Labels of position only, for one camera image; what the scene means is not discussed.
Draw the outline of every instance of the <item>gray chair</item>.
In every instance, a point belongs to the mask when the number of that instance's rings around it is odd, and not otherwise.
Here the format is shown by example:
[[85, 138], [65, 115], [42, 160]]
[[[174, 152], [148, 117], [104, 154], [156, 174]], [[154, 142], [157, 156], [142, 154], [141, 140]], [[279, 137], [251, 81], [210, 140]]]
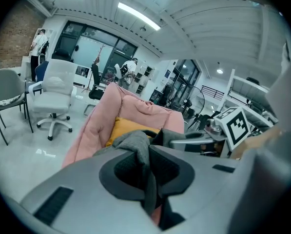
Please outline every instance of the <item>gray chair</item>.
[[[26, 89], [26, 82], [21, 80], [14, 70], [0, 69], [0, 101], [11, 99], [16, 96], [20, 96], [16, 101], [13, 101], [11, 104], [0, 106], [0, 111], [11, 108], [11, 107], [15, 107], [15, 106], [21, 106], [23, 104], [25, 119], [26, 119], [26, 112], [27, 112], [30, 129], [32, 130], [32, 133], [33, 133], [34, 131], [33, 131], [32, 124], [29, 118], [25, 89]], [[6, 128], [1, 115], [0, 115], [0, 119], [2, 121], [4, 128]], [[0, 128], [0, 133], [4, 142], [6, 143], [6, 145], [8, 145], [8, 142], [6, 141], [1, 131], [1, 128]]]
[[[66, 120], [70, 119], [66, 113], [71, 105], [72, 94], [76, 93], [73, 89], [76, 69], [77, 64], [72, 62], [50, 59], [43, 81], [31, 85], [28, 89], [34, 101], [34, 112], [51, 113], [50, 117], [37, 123], [38, 128], [45, 122], [51, 123], [48, 140], [53, 139], [53, 128], [56, 123], [68, 127], [69, 132], [72, 132], [72, 126], [63, 121], [62, 117], [65, 117]], [[43, 93], [35, 96], [33, 89], [40, 84], [42, 84]]]

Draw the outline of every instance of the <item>yellow cushion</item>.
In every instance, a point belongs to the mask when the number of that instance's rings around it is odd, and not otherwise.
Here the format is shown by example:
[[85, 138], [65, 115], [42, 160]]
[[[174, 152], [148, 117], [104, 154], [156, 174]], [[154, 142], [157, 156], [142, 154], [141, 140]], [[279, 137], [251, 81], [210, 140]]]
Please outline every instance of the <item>yellow cushion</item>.
[[146, 127], [143, 125], [140, 125], [138, 123], [135, 123], [133, 121], [130, 121], [128, 119], [124, 119], [121, 117], [116, 117], [115, 119], [115, 125], [111, 133], [111, 137], [107, 141], [105, 146], [110, 146], [113, 144], [114, 140], [122, 136], [123, 134], [126, 134], [128, 132], [134, 131], [134, 130], [150, 130], [158, 134], [159, 129]]

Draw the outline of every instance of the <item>pink armchair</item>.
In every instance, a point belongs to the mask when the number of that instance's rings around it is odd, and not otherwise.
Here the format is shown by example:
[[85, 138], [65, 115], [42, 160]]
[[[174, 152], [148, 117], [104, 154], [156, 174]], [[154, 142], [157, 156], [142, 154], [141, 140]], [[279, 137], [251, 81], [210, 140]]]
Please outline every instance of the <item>pink armchair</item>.
[[63, 167], [92, 157], [96, 151], [105, 147], [116, 117], [123, 117], [152, 128], [166, 128], [184, 133], [184, 120], [180, 112], [154, 105], [150, 101], [143, 101], [135, 94], [111, 83], [81, 128], [65, 157]]

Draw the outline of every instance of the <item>white office chair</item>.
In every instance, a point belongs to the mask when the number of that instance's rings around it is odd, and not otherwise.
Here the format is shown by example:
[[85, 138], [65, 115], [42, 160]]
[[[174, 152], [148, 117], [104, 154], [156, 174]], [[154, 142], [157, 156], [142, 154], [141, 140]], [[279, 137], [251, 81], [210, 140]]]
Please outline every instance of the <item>white office chair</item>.
[[[51, 123], [48, 140], [53, 139], [53, 128], [56, 123], [68, 127], [68, 131], [72, 132], [72, 126], [58, 119], [58, 117], [70, 119], [69, 116], [66, 116], [66, 113], [74, 96], [72, 94], [76, 93], [73, 86], [76, 69], [77, 65], [75, 63], [50, 59], [43, 81], [29, 86], [29, 94], [34, 101], [33, 110], [35, 112], [51, 113], [51, 117], [40, 120], [37, 123], [38, 128], [45, 122]], [[35, 97], [33, 88], [40, 84], [42, 84], [43, 93]]]
[[115, 64], [115, 75], [118, 79], [121, 79], [122, 78], [122, 75], [121, 75], [121, 70], [120, 70], [120, 66], [118, 64]]

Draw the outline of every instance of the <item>chair base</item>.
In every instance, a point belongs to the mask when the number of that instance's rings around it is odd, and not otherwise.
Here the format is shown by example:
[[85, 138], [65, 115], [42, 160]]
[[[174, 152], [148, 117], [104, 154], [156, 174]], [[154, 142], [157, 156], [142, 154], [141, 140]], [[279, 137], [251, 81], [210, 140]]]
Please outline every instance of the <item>chair base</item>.
[[51, 125], [50, 125], [50, 129], [49, 129], [49, 136], [48, 136], [48, 140], [53, 140], [53, 129], [54, 129], [54, 125], [56, 123], [58, 124], [62, 124], [66, 127], [68, 127], [68, 131], [71, 133], [73, 131], [72, 129], [72, 125], [68, 124], [67, 122], [61, 120], [61, 119], [58, 119], [56, 117], [51, 117], [51, 118], [46, 118], [46, 119], [42, 119], [40, 121], [37, 122], [37, 127], [40, 128], [41, 127], [41, 124], [43, 123], [46, 123], [46, 122], [50, 122]]

